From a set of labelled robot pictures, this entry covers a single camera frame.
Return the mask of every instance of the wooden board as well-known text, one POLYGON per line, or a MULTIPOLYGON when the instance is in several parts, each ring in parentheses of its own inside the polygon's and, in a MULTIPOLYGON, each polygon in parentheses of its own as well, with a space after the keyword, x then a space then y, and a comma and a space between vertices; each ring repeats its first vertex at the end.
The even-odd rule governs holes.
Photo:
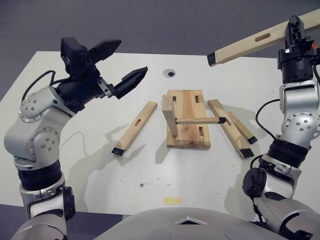
POLYGON ((161 109, 172 136, 176 137, 178 134, 178 129, 176 124, 174 100, 172 96, 162 96, 161 109))
MULTIPOLYGON (((308 12, 302 16, 299 16, 299 18, 304 24, 305 33, 320 28, 320 9, 308 12)), ((279 42, 283 42, 283 48, 285 48, 284 40, 286 38, 286 28, 288 22, 289 20, 209 54, 207 56, 209 65, 214 66, 217 64, 223 64, 238 57, 267 48, 279 42)))
POLYGON ((148 101, 144 108, 141 110, 139 115, 135 118, 133 123, 124 133, 120 141, 116 144, 115 148, 112 150, 113 154, 122 156, 126 150, 131 146, 133 141, 136 139, 141 129, 144 127, 152 113, 155 111, 157 103, 153 101, 148 101))
POLYGON ((226 122, 221 124, 225 134, 228 136, 235 150, 242 158, 252 157, 254 154, 244 136, 241 135, 230 116, 222 107, 218 99, 209 100, 208 105, 216 117, 225 117, 226 122))
MULTIPOLYGON (((205 118, 206 110, 202 90, 168 90, 173 96, 176 118, 205 118)), ((177 136, 172 136, 167 127, 167 147, 204 148, 211 147, 207 124, 178 124, 177 136)))
POLYGON ((229 117, 231 118, 232 122, 236 126, 236 128, 239 130, 239 132, 244 136, 244 138, 250 143, 253 144, 258 139, 249 131, 248 128, 232 113, 228 112, 229 117))

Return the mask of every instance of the wooden leg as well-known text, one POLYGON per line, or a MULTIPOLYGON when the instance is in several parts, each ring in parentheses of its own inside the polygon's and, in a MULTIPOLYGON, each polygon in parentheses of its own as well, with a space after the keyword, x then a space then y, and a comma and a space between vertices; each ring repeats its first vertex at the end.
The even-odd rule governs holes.
POLYGON ((131 146, 133 141, 136 139, 141 129, 144 127, 152 113, 155 111, 157 103, 153 101, 148 101, 144 108, 141 110, 139 115, 124 133, 120 141, 116 144, 115 148, 112 150, 113 154, 122 156, 126 150, 131 146))
POLYGON ((240 133, 245 137, 245 139, 250 143, 253 144, 258 139, 249 131, 248 128, 232 113, 228 112, 229 117, 231 118, 232 122, 235 124, 236 128, 240 131, 240 133))
POLYGON ((252 157, 254 153, 250 149, 248 142, 232 122, 219 100, 209 100, 208 105, 216 117, 225 117, 227 119, 224 124, 221 124, 221 127, 240 156, 242 158, 252 157))
POLYGON ((166 123, 171 131, 172 136, 176 137, 178 134, 176 125, 176 114, 174 109, 174 98, 173 96, 163 95, 162 96, 162 112, 166 123))

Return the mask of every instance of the slot hole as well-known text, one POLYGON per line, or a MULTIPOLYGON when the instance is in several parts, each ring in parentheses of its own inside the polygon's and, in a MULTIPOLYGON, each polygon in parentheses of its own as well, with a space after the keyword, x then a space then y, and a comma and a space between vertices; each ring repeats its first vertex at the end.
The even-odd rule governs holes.
POLYGON ((141 122, 141 119, 138 119, 138 120, 135 122, 135 126, 138 126, 140 122, 141 122))
POLYGON ((204 128, 202 126, 199 127, 200 136, 204 136, 204 128))

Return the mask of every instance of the wooden stick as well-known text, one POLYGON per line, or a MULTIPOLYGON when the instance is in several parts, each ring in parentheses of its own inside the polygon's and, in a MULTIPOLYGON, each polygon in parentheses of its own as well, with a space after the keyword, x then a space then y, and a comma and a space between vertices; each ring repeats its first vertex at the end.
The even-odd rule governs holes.
POLYGON ((225 117, 176 118, 176 124, 223 124, 225 117))
POLYGON ((256 141, 258 141, 258 139, 249 131, 248 128, 246 128, 246 126, 232 112, 228 112, 228 115, 232 120, 232 122, 234 123, 234 125, 236 126, 236 128, 240 131, 240 133, 245 137, 245 139, 250 144, 253 144, 256 141))
POLYGON ((176 114, 174 109, 174 98, 170 95, 163 95, 161 102, 162 112, 166 123, 171 131, 172 136, 178 135, 178 129, 176 125, 176 114))
POLYGON ((219 100, 209 100, 208 105, 216 117, 223 117, 227 119, 225 123, 221 124, 221 127, 240 156, 242 158, 252 157, 254 153, 250 149, 248 142, 232 122, 219 100))
MULTIPOLYGON (((320 28, 320 9, 306 13, 299 18, 304 24, 306 33, 320 28)), ((223 64, 238 57, 267 48, 278 42, 283 42, 286 38, 288 22, 289 21, 285 21, 270 27, 209 54, 207 56, 209 65, 223 64)))
POLYGON ((112 150, 113 154, 122 156, 126 150, 131 146, 133 141, 136 139, 141 129, 144 127, 152 113, 155 111, 157 103, 153 101, 148 101, 144 108, 141 110, 139 115, 124 133, 120 141, 116 144, 115 148, 112 150))

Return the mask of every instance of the wooden dowel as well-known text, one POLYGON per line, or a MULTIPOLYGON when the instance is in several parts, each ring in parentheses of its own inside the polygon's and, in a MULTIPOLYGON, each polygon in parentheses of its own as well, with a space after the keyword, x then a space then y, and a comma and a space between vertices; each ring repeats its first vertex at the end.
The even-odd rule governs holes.
POLYGON ((197 117, 197 118, 177 118, 176 124, 223 124, 225 117, 197 117))

